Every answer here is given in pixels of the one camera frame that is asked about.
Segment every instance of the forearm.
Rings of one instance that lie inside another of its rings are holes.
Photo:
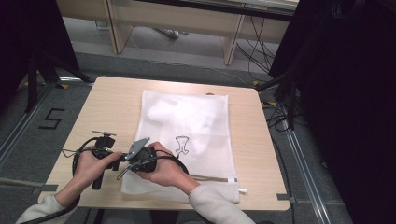
[[[26,209],[26,211],[24,211],[23,214],[18,219],[17,223],[22,223],[36,218],[45,217],[47,215],[59,212],[63,209],[64,207],[62,207],[56,201],[54,195],[52,194],[47,195],[46,197],[44,197],[42,203],[35,204],[33,206],[30,206],[28,209]],[[74,210],[61,217],[56,217],[55,219],[49,221],[49,223],[55,223],[55,224],[65,223],[66,220],[71,216],[71,214],[73,214],[73,212]]]
[[[174,186],[178,189],[181,189],[181,191],[183,191],[187,195],[190,195],[190,193],[199,185],[200,184],[190,175],[182,173],[182,175],[177,179],[177,182]]]
[[[195,211],[213,223],[254,223],[243,211],[209,186],[195,188],[189,195],[189,200]]]
[[[62,207],[68,207],[87,187],[86,183],[73,178],[61,191],[55,194],[55,199]]]

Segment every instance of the wooden table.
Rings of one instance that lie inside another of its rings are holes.
[[[277,194],[286,194],[276,154],[266,126],[258,93],[253,89],[212,86],[179,82],[155,81],[120,77],[99,77],[79,113],[64,149],[75,150],[86,140],[100,136],[92,130],[116,133],[113,151],[128,152],[134,141],[140,119],[142,91],[162,91],[183,94],[207,94],[229,96],[230,133],[236,172],[240,188],[247,189],[240,195],[237,205],[242,210],[284,211],[289,201],[280,201]],[[72,178],[72,158],[62,153],[55,163],[47,184],[62,189]],[[106,170],[100,190],[87,188],[78,206],[99,208],[134,209],[191,209],[189,204],[169,203],[126,195],[120,192],[119,171]],[[42,192],[39,201],[49,193]]]

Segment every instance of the white sleeve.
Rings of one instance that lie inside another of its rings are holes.
[[[52,194],[47,195],[44,197],[42,203],[30,206],[28,209],[26,209],[26,211],[23,212],[20,218],[18,218],[17,223],[22,223],[39,217],[44,217],[46,215],[53,214],[63,209],[64,208],[56,201],[54,195]],[[49,220],[44,223],[54,223],[54,224],[65,223],[66,220],[73,214],[75,210],[76,208],[61,217],[56,217],[55,219]]]
[[[255,223],[217,190],[200,185],[189,195],[190,204],[201,216],[216,223]]]

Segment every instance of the gray carpet floor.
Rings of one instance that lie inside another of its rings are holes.
[[[203,83],[224,86],[247,87],[252,85],[260,74],[250,74],[245,71],[217,69],[203,69],[191,66],[173,66],[163,63],[150,63],[144,60],[126,59],[120,57],[98,56],[86,53],[77,53],[81,71],[96,78],[99,76],[135,77],[178,82]],[[71,77],[60,69],[61,77]],[[64,142],[70,133],[78,113],[82,108],[90,86],[70,84],[66,89],[52,88],[49,95],[39,107],[32,122],[22,134],[22,138],[13,148],[7,160],[0,167],[0,177],[16,180],[45,183],[52,166],[56,162]],[[263,101],[274,101],[275,89],[262,91],[260,98]],[[22,86],[16,93],[13,101],[0,114],[0,144],[6,141],[13,127],[23,116],[27,99],[26,87]],[[53,120],[45,120],[52,108],[64,111],[54,111],[52,117],[60,119],[56,129],[41,129],[43,126],[53,126]],[[263,109],[267,119],[276,116],[273,109]],[[348,212],[332,182],[332,177],[320,165],[321,156],[315,140],[309,131],[309,124],[302,116],[296,117],[296,134],[318,191],[326,205],[332,223],[352,223]],[[256,222],[272,221],[273,223],[318,223],[317,216],[310,202],[301,172],[296,159],[290,149],[290,143],[285,132],[279,127],[271,127],[270,133],[278,146],[275,147],[279,167],[284,177],[285,185],[296,202],[286,212],[249,212]],[[32,194],[32,188],[0,186],[0,223],[14,223],[19,215],[30,205],[36,203],[38,195]],[[88,209],[79,208],[67,223],[82,223]],[[92,210],[88,223],[93,223],[96,210]]]

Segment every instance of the hand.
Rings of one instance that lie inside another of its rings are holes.
[[[154,147],[157,156],[169,156],[165,152],[172,154],[170,150],[166,149],[159,142],[152,143],[148,145],[148,147]],[[181,167],[174,161],[167,159],[158,159],[157,167],[154,172],[137,172],[137,174],[143,179],[150,180],[164,187],[177,187],[188,195],[199,185],[195,179],[184,173]]]
[[[62,207],[68,207],[93,180],[106,169],[113,161],[116,161],[122,152],[114,152],[109,156],[98,160],[90,151],[82,152],[78,159],[75,175],[69,183],[55,194],[56,201]]]
[[[86,188],[102,174],[106,167],[113,161],[116,161],[122,152],[114,152],[107,157],[98,160],[90,150],[81,153],[78,159],[78,165],[74,174],[74,179],[81,181]]]

